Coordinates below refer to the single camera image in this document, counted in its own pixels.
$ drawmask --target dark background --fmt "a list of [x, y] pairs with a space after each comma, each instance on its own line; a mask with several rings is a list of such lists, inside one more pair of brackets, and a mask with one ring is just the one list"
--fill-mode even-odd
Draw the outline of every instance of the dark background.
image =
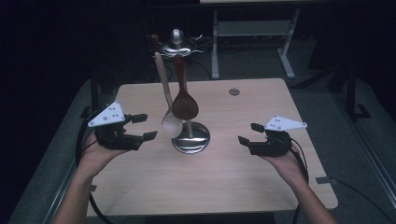
[[[151, 3], [160, 5], [161, 1]], [[8, 220], [74, 96], [93, 72], [103, 91], [121, 83], [152, 82], [156, 76], [145, 35], [157, 33], [167, 38], [175, 27], [186, 36], [212, 35], [211, 10], [150, 14], [120, 8], [138, 4], [147, 6], [148, 2], [1, 1], [0, 222]], [[312, 68], [326, 69], [356, 59], [360, 77], [372, 86], [394, 119], [395, 8], [393, 1], [306, 7], [294, 36], [317, 39]], [[223, 15], [242, 19], [279, 16], [271, 12], [233, 9]]]

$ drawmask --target cable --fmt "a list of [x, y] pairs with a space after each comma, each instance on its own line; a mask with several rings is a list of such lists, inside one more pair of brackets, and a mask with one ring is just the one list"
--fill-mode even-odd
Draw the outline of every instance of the cable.
[[[208, 39], [208, 41], [206, 43], [204, 43], [203, 45], [199, 45], [198, 42], [202, 41], [203, 39]], [[207, 49], [212, 48], [212, 45], [210, 45], [212, 43], [212, 38], [211, 37], [198, 37], [198, 38], [195, 39], [195, 43], [197, 43], [197, 48], [196, 49], [199, 49], [199, 50], [207, 50]]]
[[207, 68], [206, 68], [203, 64], [198, 63], [198, 62], [196, 62], [196, 61], [194, 61], [194, 60], [192, 60], [192, 59], [188, 59], [188, 60], [189, 60], [189, 62], [196, 63], [196, 64], [200, 65], [201, 67], [203, 67], [204, 70], [206, 71], [207, 75], [209, 76], [209, 80], [212, 79], [211, 76], [210, 76], [209, 71], [207, 70]]
[[[84, 152], [88, 147], [92, 146], [94, 143], [96, 143], [96, 141], [94, 141], [93, 143], [89, 144], [88, 146], [84, 147], [82, 149], [82, 140], [84, 138], [85, 132], [87, 131], [87, 126], [88, 126], [88, 122], [94, 118], [95, 116], [97, 116], [100, 113], [101, 110], [96, 110], [93, 111], [86, 119], [84, 119], [84, 121], [81, 124], [81, 127], [79, 129], [78, 132], [78, 139], [77, 139], [77, 143], [76, 143], [76, 166], [78, 166], [79, 161], [81, 160], [81, 156], [82, 156], [82, 152]], [[96, 213], [97, 216], [99, 216], [100, 219], [102, 219], [102, 221], [104, 221], [106, 224], [113, 224], [110, 220], [108, 220], [105, 215], [102, 214], [102, 212], [100, 211], [99, 207], [97, 206], [95, 199], [93, 198], [92, 194], [90, 193], [90, 203], [92, 206], [93, 211]]]
[[296, 210], [294, 211], [293, 221], [291, 223], [293, 223], [293, 224], [297, 223], [297, 220], [298, 220], [298, 217], [300, 216], [300, 213], [301, 213], [301, 206], [298, 203], [297, 207], [296, 207]]
[[235, 38], [228, 38], [229, 43], [224, 43], [221, 44], [221, 41], [223, 41], [224, 38], [221, 38], [218, 41], [218, 52], [219, 54], [235, 54], [244, 50], [248, 49], [248, 44], [247, 46], [244, 46], [241, 42], [241, 40], [236, 40]]
[[169, 77], [168, 77], [168, 81], [170, 81], [171, 78], [172, 78], [172, 75], [173, 75], [172, 69], [171, 69], [170, 67], [168, 67], [168, 66], [165, 66], [165, 68], [169, 70], [169, 74], [170, 74], [170, 75], [169, 75]]
[[306, 165], [306, 159], [305, 159], [305, 154], [304, 154], [303, 148], [300, 146], [300, 144], [298, 144], [298, 142], [296, 140], [291, 138], [291, 141], [293, 141], [298, 146], [298, 148], [300, 149], [301, 154], [303, 155], [303, 159], [304, 159], [305, 170], [308, 172], [308, 166]]
[[366, 195], [364, 195], [363, 193], [361, 193], [358, 189], [355, 189], [354, 187], [348, 185], [346, 182], [341, 181], [339, 179], [336, 179], [330, 175], [327, 175], [327, 177], [329, 177], [330, 179], [335, 180], [337, 183], [340, 183], [342, 185], [344, 185], [345, 187], [352, 189], [352, 191], [355, 191], [357, 194], [359, 194], [362, 198], [364, 198], [368, 203], [370, 203], [372, 206], [374, 206], [390, 223], [395, 224], [395, 222], [393, 222], [390, 218], [390, 216], [388, 216], [384, 210], [382, 210], [376, 203], [374, 203], [369, 197], [367, 197]]

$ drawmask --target black cable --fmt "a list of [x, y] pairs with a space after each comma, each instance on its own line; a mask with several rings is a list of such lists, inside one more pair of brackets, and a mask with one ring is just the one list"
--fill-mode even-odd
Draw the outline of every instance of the black cable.
[[[87, 149], [88, 147], [90, 147], [91, 145], [93, 145], [94, 143], [96, 143], [96, 141], [94, 141], [93, 143], [89, 144], [88, 146], [86, 146], [82, 149], [82, 142], [83, 142], [82, 140], [84, 138], [85, 132], [87, 131], [88, 122], [92, 118], [97, 116], [99, 113], [100, 113], [100, 110], [93, 111], [86, 119], [84, 119], [84, 121], [82, 121], [81, 127], [78, 132], [78, 140], [77, 140], [77, 144], [76, 144], [76, 154], [75, 154], [76, 166], [78, 166], [79, 161], [81, 160], [82, 152], [85, 149]], [[93, 211], [96, 213], [97, 216], [99, 216], [100, 219], [102, 219], [102, 221], [104, 221], [106, 224], [113, 224], [110, 220], [108, 220], [105, 217], [105, 215], [102, 214], [102, 212], [100, 211], [99, 207], [97, 206], [95, 199], [93, 198], [91, 193], [90, 193], [90, 203], [91, 203]]]
[[225, 44], [220, 44], [221, 41], [223, 41], [224, 38], [220, 39], [218, 41], [218, 52], [219, 54], [235, 54], [244, 50], [248, 49], [248, 45], [244, 46], [240, 41], [237, 40], [235, 41], [235, 39], [233, 39], [233, 41], [229, 38], [228, 41], [230, 41], [229, 44], [225, 43]]
[[169, 77], [168, 77], [168, 81], [170, 81], [171, 78], [172, 78], [172, 75], [173, 75], [172, 69], [171, 69], [170, 67], [168, 67], [168, 66], [165, 66], [165, 68], [169, 70], [169, 74], [170, 74], [170, 75], [169, 75]]
[[304, 179], [306, 181], [306, 183], [309, 183], [309, 175], [308, 175], [308, 170], [305, 169], [303, 160], [301, 159], [300, 155], [298, 154], [298, 152], [294, 151], [293, 149], [290, 149], [290, 152], [294, 155], [294, 157], [297, 160], [297, 163], [299, 164], [301, 173], [303, 173]]
[[297, 220], [298, 220], [298, 217], [300, 216], [300, 213], [301, 213], [301, 206], [298, 203], [297, 207], [296, 207], [296, 210], [294, 211], [293, 221], [291, 223], [293, 223], [293, 224], [297, 223]]
[[341, 181], [339, 179], [336, 179], [332, 176], [327, 175], [327, 177], [329, 177], [330, 179], [335, 180], [337, 183], [340, 183], [342, 185], [344, 185], [345, 187], [352, 189], [352, 191], [356, 192], [357, 194], [359, 194], [362, 198], [364, 198], [368, 203], [370, 203], [372, 206], [374, 206], [390, 223], [395, 224], [395, 222], [393, 222], [390, 218], [390, 216], [388, 216], [384, 210], [382, 210], [382, 208], [380, 208], [376, 203], [374, 203], [369, 197], [367, 197], [366, 195], [364, 195], [363, 193], [361, 193], [358, 189], [355, 189], [354, 187], [348, 185], [346, 182]]
[[210, 79], [212, 79], [212, 78], [211, 78], [211, 76], [210, 76], [210, 73], [209, 73], [209, 71], [207, 70], [207, 68], [206, 68], [206, 67], [205, 67], [203, 64], [201, 64], [201, 63], [198, 63], [198, 62], [196, 62], [196, 61], [194, 61], [194, 60], [192, 60], [192, 59], [188, 59], [188, 60], [189, 60], [189, 62], [196, 63], [196, 64], [200, 65], [201, 67], [203, 67], [203, 68], [204, 68], [204, 70], [206, 71], [206, 73], [207, 73], [208, 77], [209, 77], [209, 80], [210, 80]]
[[296, 140], [291, 138], [291, 141], [293, 141], [298, 146], [298, 148], [300, 149], [301, 154], [303, 155], [303, 159], [304, 159], [305, 170], [308, 172], [308, 166], [306, 164], [306, 159], [305, 159], [305, 154], [304, 154], [303, 148], [300, 146], [300, 144], [298, 144], [298, 142]]

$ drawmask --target metal stand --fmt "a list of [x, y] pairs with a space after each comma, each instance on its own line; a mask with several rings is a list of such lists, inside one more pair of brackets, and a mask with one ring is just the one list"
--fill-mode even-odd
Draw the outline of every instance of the metal stand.
[[210, 132], [203, 124], [187, 120], [181, 134], [172, 139], [172, 144], [180, 152], [193, 154], [204, 150], [209, 141]]

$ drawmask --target hand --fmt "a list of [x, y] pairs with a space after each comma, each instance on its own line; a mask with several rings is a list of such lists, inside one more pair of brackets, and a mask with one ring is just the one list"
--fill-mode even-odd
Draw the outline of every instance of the hand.
[[119, 156], [127, 152], [127, 150], [110, 150], [100, 146], [96, 141], [96, 136], [92, 133], [86, 142], [86, 146], [89, 146], [82, 153], [81, 160], [78, 165], [78, 171], [86, 175], [87, 177], [94, 177], [98, 175], [106, 165]]
[[[292, 145], [291, 149], [300, 154], [300, 151], [295, 145]], [[299, 164], [290, 151], [288, 151], [286, 155], [280, 157], [273, 158], [261, 156], [261, 158], [269, 161], [275, 167], [280, 177], [282, 177], [291, 187], [296, 181], [298, 181], [298, 184], [301, 184], [302, 182], [306, 183], [304, 176], [300, 171]]]

